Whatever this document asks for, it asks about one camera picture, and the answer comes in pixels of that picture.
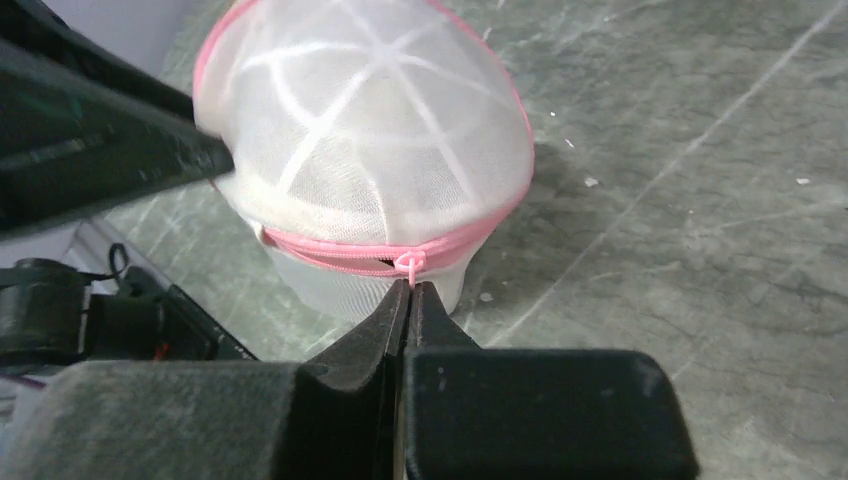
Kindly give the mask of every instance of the gray fabric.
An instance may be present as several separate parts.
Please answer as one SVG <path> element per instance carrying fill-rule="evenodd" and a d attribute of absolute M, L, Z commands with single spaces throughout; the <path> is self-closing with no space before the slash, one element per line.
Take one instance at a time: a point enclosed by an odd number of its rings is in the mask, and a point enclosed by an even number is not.
<path fill-rule="evenodd" d="M 296 365 L 73 366 L 56 377 L 4 480 L 272 478 Z"/>

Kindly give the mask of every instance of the mesh dome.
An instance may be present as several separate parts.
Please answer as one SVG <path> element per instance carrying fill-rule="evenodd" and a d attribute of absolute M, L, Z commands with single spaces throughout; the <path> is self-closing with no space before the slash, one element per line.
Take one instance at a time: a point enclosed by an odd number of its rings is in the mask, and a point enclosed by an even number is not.
<path fill-rule="evenodd" d="M 427 0 L 244 0 L 201 51 L 198 125 L 245 218 L 358 245 L 418 245 L 527 188 L 533 145 L 497 58 Z"/>

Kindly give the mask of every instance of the tile grout line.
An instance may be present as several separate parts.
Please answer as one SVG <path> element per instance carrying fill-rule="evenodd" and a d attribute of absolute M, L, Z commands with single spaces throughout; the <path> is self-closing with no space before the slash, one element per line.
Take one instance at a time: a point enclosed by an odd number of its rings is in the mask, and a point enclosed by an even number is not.
<path fill-rule="evenodd" d="M 709 138 L 715 131 L 723 125 L 737 110 L 739 110 L 748 100 L 760 92 L 760 90 L 765 87 L 765 85 L 777 74 L 779 73 L 791 60 L 792 58 L 798 54 L 798 52 L 809 42 L 810 38 L 814 35 L 822 31 L 826 28 L 830 22 L 833 20 L 836 15 L 838 15 L 845 6 L 848 5 L 848 0 L 838 0 L 834 6 L 825 13 L 816 23 L 814 23 L 803 35 L 801 35 L 795 43 L 787 50 L 781 57 L 769 68 L 765 74 L 763 74 L 753 85 L 748 89 L 747 92 L 742 94 L 739 98 L 734 101 L 724 113 L 719 116 L 719 118 L 713 122 L 707 129 L 704 131 L 701 136 L 693 140 L 689 145 L 681 152 L 679 155 L 674 157 L 666 166 L 660 170 L 660 172 L 650 181 L 645 188 L 639 193 L 639 195 L 634 198 L 627 208 L 624 209 L 621 214 L 619 214 L 615 220 L 610 222 L 607 226 L 606 230 L 601 232 L 594 240 L 587 246 L 582 252 L 580 252 L 577 257 L 571 262 L 571 264 L 565 269 L 562 275 L 557 278 L 557 280 L 550 286 L 548 289 L 533 303 L 533 305 L 522 314 L 518 319 L 513 322 L 512 325 L 503 329 L 500 333 L 492 337 L 487 343 L 487 347 L 494 346 L 499 342 L 509 338 L 524 322 L 527 321 L 537 310 L 544 304 L 548 298 L 556 291 L 557 288 L 563 283 L 563 281 L 582 263 L 583 259 L 586 256 L 594 251 L 599 245 L 601 245 L 612 233 L 621 221 L 629 215 L 639 203 L 641 203 L 642 199 L 650 193 L 657 184 L 665 178 L 669 173 L 671 173 L 677 166 L 682 162 L 682 160 L 687 157 L 689 154 L 697 150 L 703 145 L 704 141 Z"/>

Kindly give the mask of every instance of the pink trim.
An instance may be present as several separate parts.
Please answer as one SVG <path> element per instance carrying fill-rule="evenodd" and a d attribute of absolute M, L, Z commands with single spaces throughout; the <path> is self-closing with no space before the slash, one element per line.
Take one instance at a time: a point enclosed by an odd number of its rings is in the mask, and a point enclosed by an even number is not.
<path fill-rule="evenodd" d="M 445 15 L 450 18 L 454 25 L 459 27 L 459 29 L 463 32 L 467 33 L 468 36 L 476 40 L 481 47 L 483 47 L 487 52 L 489 52 L 492 57 L 494 57 L 495 61 L 498 62 L 498 65 L 501 66 L 504 73 L 506 73 L 506 78 L 509 81 L 509 85 L 512 87 L 512 95 L 515 97 L 515 100 L 518 103 L 518 108 L 521 109 L 521 114 L 524 116 L 524 125 L 527 127 L 527 135 L 530 136 L 530 146 L 535 153 L 536 148 L 533 142 L 536 137 L 533 134 L 533 127 L 530 125 L 530 118 L 527 116 L 527 111 L 524 109 L 524 103 L 521 101 L 521 94 L 519 94 L 518 89 L 515 88 L 515 82 L 512 80 L 512 75 L 510 75 L 509 70 L 507 70 L 506 65 L 504 65 L 501 58 L 498 57 L 498 54 L 495 53 L 494 50 L 491 49 L 491 47 L 489 47 L 489 45 L 480 37 L 479 34 L 477 34 L 477 32 L 473 28 L 471 28 L 471 25 L 468 25 L 468 23 L 466 23 L 465 20 L 460 18 L 459 15 L 454 13 L 453 10 L 439 3 L 438 0 L 424 1 L 427 2 L 434 9 L 441 12 L 442 15 Z"/>
<path fill-rule="evenodd" d="M 194 61 L 194 80 L 192 82 L 192 91 L 194 92 L 195 97 L 200 92 L 200 83 L 203 81 L 203 71 L 206 69 L 206 64 L 209 63 L 209 57 L 212 56 L 212 52 L 218 45 L 218 40 L 220 40 L 226 30 L 230 28 L 230 25 L 241 18 L 242 15 L 247 13 L 247 11 L 253 8 L 258 2 L 259 0 L 245 0 L 228 10 L 227 13 L 218 20 L 218 23 L 212 27 L 212 31 L 209 32 L 209 36 L 207 36 L 206 40 L 203 41 L 203 45 L 197 53 L 197 59 Z"/>
<path fill-rule="evenodd" d="M 530 141 L 531 150 L 535 151 L 533 128 L 530 125 L 530 119 L 527 111 L 524 108 L 521 96 L 518 89 L 515 88 L 515 83 L 512 76 L 503 64 L 501 59 L 492 51 L 491 48 L 483 41 L 482 38 L 474 31 L 464 20 L 462 20 L 453 11 L 442 5 L 438 0 L 423 0 L 438 12 L 446 15 L 460 30 L 473 38 L 481 47 L 483 47 L 495 61 L 503 69 L 509 81 L 512 93 L 515 98 L 518 108 L 524 117 L 524 125 L 527 129 L 528 139 Z M 209 59 L 212 56 L 218 41 L 224 35 L 226 30 L 251 8 L 253 8 L 259 0 L 245 0 L 230 9 L 213 27 L 209 36 L 203 43 L 203 46 L 198 53 L 194 67 L 194 85 L 193 92 L 197 96 L 200 91 L 203 81 L 203 74 Z M 431 240 L 419 246 L 400 246 L 400 245 L 348 245 L 333 242 L 317 241 L 309 238 L 284 233 L 268 228 L 262 229 L 261 237 L 263 242 L 275 246 L 281 250 L 289 252 L 308 263 L 321 267 L 333 269 L 340 272 L 347 272 L 359 275 L 369 276 L 397 276 L 403 275 L 409 278 L 411 284 L 415 284 L 417 273 L 422 272 L 425 268 L 441 268 L 449 266 L 465 255 L 469 248 L 479 243 L 490 235 L 494 229 L 502 222 L 507 215 L 512 212 L 518 203 L 524 198 L 527 190 L 530 188 L 530 182 L 521 192 L 521 194 L 506 207 L 495 212 L 493 215 L 480 219 L 473 224 L 454 230 L 442 237 Z M 371 269 L 355 269 L 347 268 L 334 264 L 331 261 L 322 260 L 331 259 L 385 259 L 393 260 L 395 268 L 371 268 Z"/>

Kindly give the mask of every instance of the white seam line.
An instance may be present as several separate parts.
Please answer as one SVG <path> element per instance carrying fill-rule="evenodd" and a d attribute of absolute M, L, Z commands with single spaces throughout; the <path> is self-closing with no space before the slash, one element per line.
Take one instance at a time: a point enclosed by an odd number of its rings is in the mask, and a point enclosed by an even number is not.
<path fill-rule="evenodd" d="M 647 195 L 651 190 L 654 189 L 654 187 L 660 182 L 660 180 L 665 178 L 666 175 L 668 175 L 672 170 L 674 170 L 687 155 L 697 150 L 710 135 L 715 133 L 718 127 L 720 127 L 724 122 L 727 121 L 728 118 L 730 118 L 734 113 L 736 113 L 736 111 L 739 110 L 739 108 L 742 107 L 752 96 L 759 93 L 759 91 L 762 90 L 763 87 L 780 70 L 782 70 L 787 63 L 789 63 L 792 57 L 794 57 L 801 50 L 801 48 L 803 48 L 804 45 L 807 44 L 807 42 L 810 40 L 810 38 L 813 37 L 813 35 L 817 34 L 825 27 L 827 27 L 828 24 L 830 24 L 833 18 L 838 15 L 843 8 L 845 8 L 846 4 L 848 4 L 848 0 L 839 0 L 838 2 L 836 2 L 834 7 L 830 9 L 829 12 L 827 12 L 822 18 L 820 18 L 816 23 L 814 23 L 812 27 L 810 27 L 806 32 L 804 32 L 804 34 L 801 35 L 801 37 L 799 37 L 798 40 L 795 41 L 795 43 L 789 48 L 789 50 L 787 50 L 786 53 L 781 55 L 777 62 L 775 62 L 771 66 L 771 68 L 769 68 L 768 71 L 766 71 L 766 73 L 759 78 L 759 80 L 754 82 L 754 84 L 751 86 L 751 88 L 748 89 L 747 92 L 745 92 L 742 96 L 736 99 L 736 101 L 733 102 L 730 107 L 725 110 L 724 113 L 722 113 L 721 116 L 715 122 L 712 123 L 712 125 L 707 127 L 707 129 L 700 137 L 693 140 L 680 155 L 672 159 L 665 166 L 665 168 L 660 170 L 660 173 L 658 173 L 657 176 L 655 176 L 650 182 L 648 182 L 647 185 L 645 185 L 645 188 L 642 190 L 642 192 L 639 193 L 639 195 L 637 195 L 636 198 L 634 198 L 629 205 L 627 205 L 627 208 L 625 208 L 624 211 L 621 212 L 621 214 L 619 214 L 619 216 L 616 217 L 615 220 L 613 220 L 609 224 L 609 226 L 607 226 L 606 230 L 604 230 L 600 235 L 595 237 L 595 239 L 592 240 L 592 243 L 590 243 L 588 247 L 586 247 L 582 252 L 580 252 L 579 255 L 577 255 L 577 257 L 574 259 L 574 261 L 571 262 L 568 268 L 565 269 L 562 275 L 560 275 L 559 278 L 557 278 L 557 280 L 550 287 L 548 287 L 545 293 L 543 293 L 533 303 L 530 309 L 528 309 L 526 312 L 524 312 L 524 314 L 518 317 L 518 319 L 512 325 L 501 330 L 497 335 L 492 337 L 492 339 L 486 343 L 486 346 L 491 347 L 497 344 L 498 342 L 509 338 L 521 325 L 524 324 L 524 322 L 527 321 L 528 318 L 530 318 L 534 313 L 536 313 L 536 311 L 539 310 L 539 307 L 541 307 L 542 304 L 545 303 L 545 301 L 547 301 L 547 299 L 551 296 L 551 294 L 557 288 L 559 288 L 559 286 L 571 274 L 571 272 L 573 272 L 574 269 L 577 268 L 578 265 L 580 265 L 583 259 L 586 258 L 586 255 L 595 250 L 598 245 L 600 245 L 606 240 L 607 236 L 609 236 L 609 234 L 618 227 L 624 217 L 629 215 L 636 208 L 636 205 L 638 205 L 642 201 L 642 199 L 645 198 L 645 195 Z"/>
<path fill-rule="evenodd" d="M 312 128 L 309 129 L 309 133 L 307 133 L 303 140 L 300 141 L 297 149 L 294 151 L 294 154 L 292 154 L 289 161 L 286 162 L 283 172 L 280 174 L 280 179 L 277 182 L 277 188 L 282 191 L 289 190 L 289 187 L 291 187 L 295 177 L 300 172 L 300 167 L 315 151 L 315 147 L 318 146 L 318 142 L 320 142 L 321 139 L 327 135 L 330 129 L 333 128 L 333 124 L 336 122 L 336 119 L 338 119 L 339 115 L 342 114 L 344 108 L 347 107 L 356 95 L 356 92 L 358 92 L 362 87 L 362 84 L 364 84 L 371 75 L 374 74 L 376 67 L 377 64 L 375 62 L 369 63 L 365 66 L 365 68 L 352 76 L 347 85 L 345 85 L 344 90 L 342 90 L 339 96 L 333 100 L 333 103 L 327 108 L 327 110 L 318 117 L 316 122 L 312 125 Z"/>

